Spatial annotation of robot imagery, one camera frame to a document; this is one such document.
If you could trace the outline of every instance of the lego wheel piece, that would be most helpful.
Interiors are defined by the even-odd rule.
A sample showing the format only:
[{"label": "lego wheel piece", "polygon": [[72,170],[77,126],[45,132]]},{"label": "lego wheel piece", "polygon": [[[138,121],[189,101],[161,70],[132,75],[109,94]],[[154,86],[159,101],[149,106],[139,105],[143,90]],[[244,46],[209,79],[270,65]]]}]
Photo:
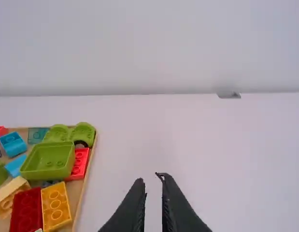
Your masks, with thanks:
[{"label": "lego wheel piece", "polygon": [[70,139],[75,143],[82,144],[84,147],[92,147],[95,140],[96,129],[89,123],[80,122],[72,129]]},{"label": "lego wheel piece", "polygon": [[69,138],[69,128],[63,124],[53,125],[43,138],[43,143],[65,142]]},{"label": "lego wheel piece", "polygon": [[75,148],[86,148],[88,144],[82,140],[74,141]]},{"label": "lego wheel piece", "polygon": [[146,195],[145,183],[139,178],[99,232],[144,232]]},{"label": "lego wheel piece", "polygon": [[156,175],[162,181],[162,231],[212,232],[192,209],[173,177],[167,173]]}]

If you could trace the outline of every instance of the lego stud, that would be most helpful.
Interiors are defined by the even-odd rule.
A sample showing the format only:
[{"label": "lego stud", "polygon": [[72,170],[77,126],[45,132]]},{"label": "lego stud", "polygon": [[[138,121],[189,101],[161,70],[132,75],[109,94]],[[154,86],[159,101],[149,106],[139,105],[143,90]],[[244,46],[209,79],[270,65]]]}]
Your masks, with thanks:
[{"label": "lego stud", "polygon": [[60,200],[54,200],[51,202],[50,206],[52,209],[56,209],[61,205],[61,201]]},{"label": "lego stud", "polygon": [[46,163],[46,166],[47,166],[47,167],[51,167],[51,166],[53,166],[53,162],[52,162],[52,161],[47,162],[47,163]]},{"label": "lego stud", "polygon": [[28,227],[30,227],[31,224],[32,224],[32,219],[29,218],[29,217],[25,217],[25,218],[21,219],[20,222],[19,222],[19,226],[20,226],[20,228],[23,229],[23,231],[25,229],[28,229]]},{"label": "lego stud", "polygon": [[61,210],[56,210],[55,212],[52,213],[51,218],[52,220],[57,220],[62,216],[62,211]]},{"label": "lego stud", "polygon": [[32,200],[33,200],[32,197],[26,196],[22,199],[21,204],[22,205],[28,205],[32,202]]},{"label": "lego stud", "polygon": [[39,139],[40,138],[40,133],[37,131],[33,134],[34,139]]},{"label": "lego stud", "polygon": [[57,196],[59,196],[59,192],[53,191],[51,194],[49,194],[49,199],[55,199]]},{"label": "lego stud", "polygon": [[9,136],[6,138],[6,142],[10,143],[10,142],[14,141],[14,139],[15,138],[13,136]]},{"label": "lego stud", "polygon": [[79,166],[74,166],[72,169],[73,174],[79,174],[80,171],[81,171],[81,169]]},{"label": "lego stud", "polygon": [[6,199],[5,201],[2,201],[0,205],[1,205],[2,209],[7,210],[12,207],[13,201],[11,198],[9,198],[9,199]]},{"label": "lego stud", "polygon": [[63,162],[62,162],[62,161],[58,161],[58,162],[57,162],[57,166],[58,166],[58,167],[63,166]]},{"label": "lego stud", "polygon": [[83,154],[81,152],[78,152],[75,157],[76,158],[81,158],[82,156],[83,156]]},{"label": "lego stud", "polygon": [[82,160],[81,159],[76,159],[75,160],[75,165],[80,165],[82,163]]},{"label": "lego stud", "polygon": [[22,210],[20,211],[20,215],[26,216],[31,213],[31,210],[32,210],[31,207],[26,206],[25,208],[22,208]]}]

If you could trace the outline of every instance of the white table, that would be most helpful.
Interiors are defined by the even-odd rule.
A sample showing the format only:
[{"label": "white table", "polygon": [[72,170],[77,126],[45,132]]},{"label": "white table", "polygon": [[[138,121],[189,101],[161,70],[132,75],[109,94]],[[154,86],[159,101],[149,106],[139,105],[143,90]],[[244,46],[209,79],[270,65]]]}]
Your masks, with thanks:
[{"label": "white table", "polygon": [[214,232],[299,232],[299,93],[0,98],[0,125],[92,123],[100,134],[78,224],[97,231],[143,177],[161,231],[168,172]]}]

